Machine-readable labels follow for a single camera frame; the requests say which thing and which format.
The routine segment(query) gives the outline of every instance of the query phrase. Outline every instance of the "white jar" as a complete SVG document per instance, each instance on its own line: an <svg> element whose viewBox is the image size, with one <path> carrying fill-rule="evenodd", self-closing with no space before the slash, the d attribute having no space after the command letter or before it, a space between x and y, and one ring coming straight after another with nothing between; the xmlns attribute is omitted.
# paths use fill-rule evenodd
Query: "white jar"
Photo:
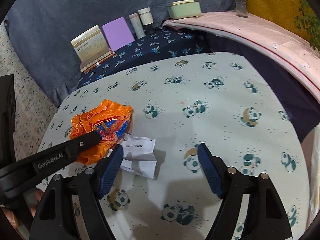
<svg viewBox="0 0 320 240"><path fill-rule="evenodd" d="M139 15L137 13L131 14L129 15L129 19L131 21L131 24L133 26L133 29L136 33L136 36L138 39L141 39L143 37L145 37L145 33L143 31L143 27L139 18Z"/></svg>
<svg viewBox="0 0 320 240"><path fill-rule="evenodd" d="M155 33L155 28L153 26L153 17L152 17L150 8L149 7L143 8L138 11L138 14L140 16L140 19L142 21L146 34Z"/></svg>
<svg viewBox="0 0 320 240"><path fill-rule="evenodd" d="M138 14L141 18L143 25L148 25L148 24L153 23L152 14L151 14L151 10L149 7L139 10Z"/></svg>

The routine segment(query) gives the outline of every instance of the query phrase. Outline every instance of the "finger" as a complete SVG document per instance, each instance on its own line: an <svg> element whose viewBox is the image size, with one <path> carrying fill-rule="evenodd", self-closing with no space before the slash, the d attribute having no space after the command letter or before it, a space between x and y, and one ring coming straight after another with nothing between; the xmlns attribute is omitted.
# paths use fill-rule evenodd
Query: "finger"
<svg viewBox="0 0 320 240"><path fill-rule="evenodd" d="M6 208L2 208L2 211L4 215L7 217L7 219L9 220L12 227L14 229L17 229L19 227L19 221L17 217L13 214L13 212Z"/></svg>
<svg viewBox="0 0 320 240"><path fill-rule="evenodd" d="M37 205L32 205L31 206L31 214L33 217L36 215L36 210L37 210Z"/></svg>
<svg viewBox="0 0 320 240"><path fill-rule="evenodd" d="M37 190L36 190L36 198L37 198L38 202L40 202L42 196L43 196L43 191L40 190L39 188L37 188Z"/></svg>

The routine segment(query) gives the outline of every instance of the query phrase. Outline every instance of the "screw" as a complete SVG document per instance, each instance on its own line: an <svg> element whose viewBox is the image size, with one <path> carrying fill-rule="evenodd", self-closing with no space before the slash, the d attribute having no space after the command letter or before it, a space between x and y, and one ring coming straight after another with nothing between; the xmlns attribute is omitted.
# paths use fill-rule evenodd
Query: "screw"
<svg viewBox="0 0 320 240"><path fill-rule="evenodd" d="M53 177L53 180L57 181L61 178L61 175L60 174L55 174Z"/></svg>
<svg viewBox="0 0 320 240"><path fill-rule="evenodd" d="M94 173L94 169L93 168L87 168L87 169L85 169L84 173L87 174L87 175L90 175L90 174Z"/></svg>
<svg viewBox="0 0 320 240"><path fill-rule="evenodd" d="M261 178L263 178L263 179L269 179L269 176L268 176L268 174L266 174L266 173L261 173L260 176L261 176Z"/></svg>
<svg viewBox="0 0 320 240"><path fill-rule="evenodd" d="M229 167L227 171L231 174L235 174L237 172L237 170L234 167Z"/></svg>

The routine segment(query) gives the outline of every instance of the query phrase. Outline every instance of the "mint green box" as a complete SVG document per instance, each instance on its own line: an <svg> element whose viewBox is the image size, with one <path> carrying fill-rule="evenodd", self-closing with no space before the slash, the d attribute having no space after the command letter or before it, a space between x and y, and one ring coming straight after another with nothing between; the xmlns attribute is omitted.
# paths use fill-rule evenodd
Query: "mint green box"
<svg viewBox="0 0 320 240"><path fill-rule="evenodd" d="M167 10L172 19L201 16L200 3L195 0L173 2L167 6Z"/></svg>

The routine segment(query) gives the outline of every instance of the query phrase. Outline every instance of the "hand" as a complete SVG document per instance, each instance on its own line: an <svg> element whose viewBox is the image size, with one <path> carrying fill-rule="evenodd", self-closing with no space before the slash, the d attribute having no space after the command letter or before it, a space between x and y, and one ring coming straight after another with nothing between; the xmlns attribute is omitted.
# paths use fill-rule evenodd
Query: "hand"
<svg viewBox="0 0 320 240"><path fill-rule="evenodd" d="M40 190L40 189L37 189L36 190L36 198L37 198L38 202L40 202L40 200L42 198L42 195L43 195L43 191ZM2 211L5 214L5 216L9 220L10 224L12 225L12 227L17 231L17 233L21 236L21 238L23 238L22 235L18 231L19 221L18 221L17 217L9 209L4 208L4 207L1 207L1 208L2 208ZM36 214L36 208L37 208L36 205L33 205L31 207L31 214L32 214L33 217Z"/></svg>

